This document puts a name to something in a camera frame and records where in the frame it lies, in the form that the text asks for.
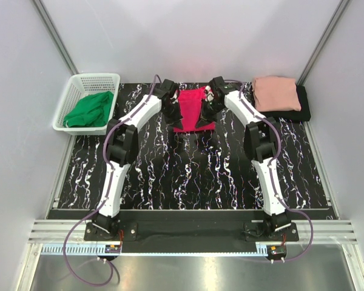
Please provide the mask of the red t-shirt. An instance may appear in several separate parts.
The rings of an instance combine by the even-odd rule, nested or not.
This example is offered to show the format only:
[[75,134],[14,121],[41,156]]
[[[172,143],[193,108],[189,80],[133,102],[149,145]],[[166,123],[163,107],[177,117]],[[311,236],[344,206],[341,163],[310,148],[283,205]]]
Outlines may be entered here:
[[215,123],[196,128],[195,125],[200,117],[201,103],[205,99],[205,87],[191,90],[182,90],[178,97],[180,103],[181,120],[183,129],[174,128],[174,133],[201,132],[215,130]]

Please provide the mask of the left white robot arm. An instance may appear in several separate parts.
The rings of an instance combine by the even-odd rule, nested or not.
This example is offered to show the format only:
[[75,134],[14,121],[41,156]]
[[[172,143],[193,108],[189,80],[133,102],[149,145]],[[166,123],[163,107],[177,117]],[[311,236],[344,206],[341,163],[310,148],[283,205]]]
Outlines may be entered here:
[[143,126],[161,112],[169,127],[182,129],[177,83],[165,79],[158,88],[152,84],[142,100],[120,119],[111,119],[103,145],[106,178],[99,204],[91,216],[92,225],[106,240],[119,232],[120,197],[131,164],[139,154],[138,134]]

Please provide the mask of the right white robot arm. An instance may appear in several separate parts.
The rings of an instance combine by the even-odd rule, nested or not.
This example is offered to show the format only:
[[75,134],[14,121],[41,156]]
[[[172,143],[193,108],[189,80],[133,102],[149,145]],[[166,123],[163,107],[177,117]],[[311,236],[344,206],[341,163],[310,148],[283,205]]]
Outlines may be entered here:
[[291,226],[288,211],[281,194],[277,175],[277,158],[281,151],[280,135],[276,121],[259,113],[244,97],[245,85],[238,81],[225,81],[218,76],[209,81],[204,89],[196,128],[217,121],[217,114],[228,109],[244,125],[243,148],[254,166],[263,194],[264,218],[261,232],[270,240],[277,240]]

